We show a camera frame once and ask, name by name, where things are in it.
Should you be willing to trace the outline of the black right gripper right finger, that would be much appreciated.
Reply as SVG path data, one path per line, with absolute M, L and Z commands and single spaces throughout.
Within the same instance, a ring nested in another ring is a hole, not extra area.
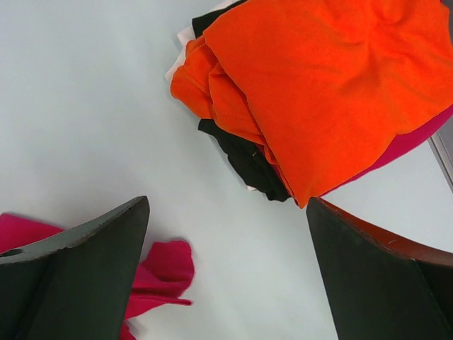
M 306 216 L 339 339 L 452 338 L 452 253 L 321 198 Z

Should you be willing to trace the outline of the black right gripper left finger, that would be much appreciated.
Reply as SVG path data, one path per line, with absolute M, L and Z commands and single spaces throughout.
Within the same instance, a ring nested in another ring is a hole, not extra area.
M 139 196 L 1 254 L 2 339 L 119 339 L 149 220 Z

